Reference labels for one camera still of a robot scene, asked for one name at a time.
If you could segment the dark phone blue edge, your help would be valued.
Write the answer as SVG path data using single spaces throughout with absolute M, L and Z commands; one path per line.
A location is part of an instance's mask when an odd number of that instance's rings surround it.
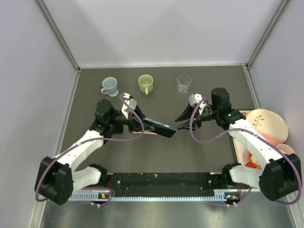
M 151 119 L 151 122 L 153 126 L 155 127 L 154 133 L 157 133 L 158 135 L 171 138 L 176 132 L 177 129 L 175 127 L 169 126 L 167 124 L 158 122 L 156 120 Z

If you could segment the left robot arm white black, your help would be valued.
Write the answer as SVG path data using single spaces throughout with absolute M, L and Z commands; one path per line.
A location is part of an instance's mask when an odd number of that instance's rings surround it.
M 41 161 L 34 187 L 36 201 L 50 200 L 63 205 L 82 188 L 107 185 L 108 177 L 102 167 L 92 164 L 80 171 L 76 168 L 95 150 L 112 140 L 116 126 L 129 124 L 132 114 L 144 131 L 143 119 L 136 109 L 137 102 L 129 98 L 123 99 L 122 103 L 122 109 L 117 111 L 109 100 L 100 100 L 96 105 L 95 120 L 83 137 L 61 154 Z

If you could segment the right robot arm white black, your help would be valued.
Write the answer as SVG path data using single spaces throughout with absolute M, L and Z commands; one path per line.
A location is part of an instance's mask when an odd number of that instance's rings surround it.
M 226 165 L 222 170 L 222 183 L 233 188 L 238 183 L 259 189 L 270 201 L 279 202 L 282 197 L 297 192 L 290 202 L 296 204 L 302 196 L 302 172 L 300 158 L 296 154 L 287 155 L 258 133 L 246 117 L 231 106 L 230 96 L 224 88 L 214 88 L 211 100 L 200 94 L 189 96 L 189 103 L 183 113 L 175 119 L 183 121 L 179 130 L 193 132 L 202 122 L 216 121 L 224 132 L 215 136 L 211 143 L 228 133 L 243 145 L 259 162 L 260 169 L 249 168 L 240 163 Z

